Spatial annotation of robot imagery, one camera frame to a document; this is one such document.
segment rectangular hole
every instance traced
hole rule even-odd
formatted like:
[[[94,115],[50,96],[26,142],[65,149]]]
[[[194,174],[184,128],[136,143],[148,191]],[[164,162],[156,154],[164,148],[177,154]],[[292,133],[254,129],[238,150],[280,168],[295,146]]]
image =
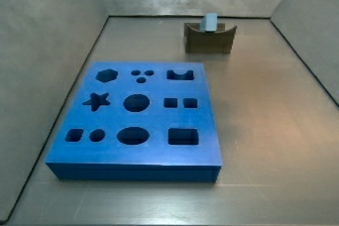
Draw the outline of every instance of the rectangular hole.
[[[185,98],[184,99],[184,107],[185,108],[197,108],[197,99],[196,98]]]
[[[196,129],[168,129],[168,144],[169,145],[197,145],[198,134]]]
[[[66,142],[77,142],[82,136],[82,129],[69,129],[65,140]]]
[[[177,108],[177,99],[176,98],[164,98],[164,107],[165,108]]]

